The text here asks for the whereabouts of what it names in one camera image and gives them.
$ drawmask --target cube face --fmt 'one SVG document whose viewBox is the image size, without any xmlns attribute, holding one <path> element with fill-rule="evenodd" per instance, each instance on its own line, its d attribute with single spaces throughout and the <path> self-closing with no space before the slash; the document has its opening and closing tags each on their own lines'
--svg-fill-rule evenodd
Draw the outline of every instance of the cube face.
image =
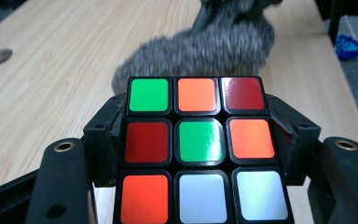
<svg viewBox="0 0 358 224">
<path fill-rule="evenodd" d="M 184 165 L 216 165 L 226 156 L 223 129 L 215 119 L 183 119 L 175 132 L 175 156 Z"/>
<path fill-rule="evenodd" d="M 172 155 L 171 126 L 167 119 L 129 119 L 124 162 L 128 165 L 167 164 Z"/>
<path fill-rule="evenodd" d="M 178 223 L 230 223 L 228 179 L 221 171 L 183 171 L 175 177 Z"/>
<path fill-rule="evenodd" d="M 128 114 L 166 114 L 171 110 L 169 78 L 132 78 Z"/>
<path fill-rule="evenodd" d="M 267 115 L 261 80 L 257 77 L 221 78 L 223 104 L 229 114 Z"/>
<path fill-rule="evenodd" d="M 131 77 L 128 93 L 115 223 L 293 222 L 259 77 Z"/>
<path fill-rule="evenodd" d="M 234 201 L 240 221 L 290 219 L 287 194 L 274 170 L 239 168 L 233 173 Z"/>
<path fill-rule="evenodd" d="M 120 221 L 166 223 L 170 183 L 166 175 L 127 175 L 123 179 Z"/>
<path fill-rule="evenodd" d="M 214 115 L 220 111 L 217 78 L 177 78 L 175 111 L 181 115 Z"/>
</svg>

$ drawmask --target brass insert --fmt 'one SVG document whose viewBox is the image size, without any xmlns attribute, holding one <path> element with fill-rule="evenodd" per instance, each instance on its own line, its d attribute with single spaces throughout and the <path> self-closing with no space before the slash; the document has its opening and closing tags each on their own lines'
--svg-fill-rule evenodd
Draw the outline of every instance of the brass insert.
<svg viewBox="0 0 358 224">
<path fill-rule="evenodd" d="M 54 147 L 54 151 L 56 151 L 56 152 L 65 152 L 65 151 L 71 150 L 74 147 L 75 147 L 75 143 L 72 142 L 72 141 L 70 141 L 70 142 L 61 142 L 57 146 Z"/>
<path fill-rule="evenodd" d="M 338 139 L 334 143 L 336 144 L 336 146 L 348 151 L 354 151 L 358 149 L 358 147 L 354 143 L 346 140 Z"/>
</svg>

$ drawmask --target furry microphone windscreen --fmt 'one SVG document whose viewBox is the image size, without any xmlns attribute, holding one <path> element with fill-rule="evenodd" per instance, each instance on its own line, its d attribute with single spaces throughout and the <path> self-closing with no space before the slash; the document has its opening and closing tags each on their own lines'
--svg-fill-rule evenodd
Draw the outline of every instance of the furry microphone windscreen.
<svg viewBox="0 0 358 224">
<path fill-rule="evenodd" d="M 115 94 L 127 90 L 129 77 L 257 76 L 272 48 L 274 29 L 264 17 L 227 26 L 225 18 L 234 7 L 220 7 L 196 35 L 187 30 L 142 45 L 114 74 Z"/>
</svg>

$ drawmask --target wooden table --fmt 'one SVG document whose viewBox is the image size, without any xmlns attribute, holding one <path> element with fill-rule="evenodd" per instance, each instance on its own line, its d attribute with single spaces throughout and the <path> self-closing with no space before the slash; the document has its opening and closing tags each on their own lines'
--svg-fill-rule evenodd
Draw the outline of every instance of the wooden table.
<svg viewBox="0 0 358 224">
<path fill-rule="evenodd" d="M 44 149 L 82 129 L 112 96 L 117 67 L 141 43 L 194 21 L 200 2 L 29 0 L 0 23 L 0 185 L 40 165 Z M 322 127 L 321 140 L 358 142 L 358 109 L 312 0 L 284 0 L 266 15 L 276 43 L 260 76 L 276 95 Z M 312 223 L 307 186 L 289 187 L 296 220 Z M 101 223 L 112 190 L 97 194 Z"/>
</svg>

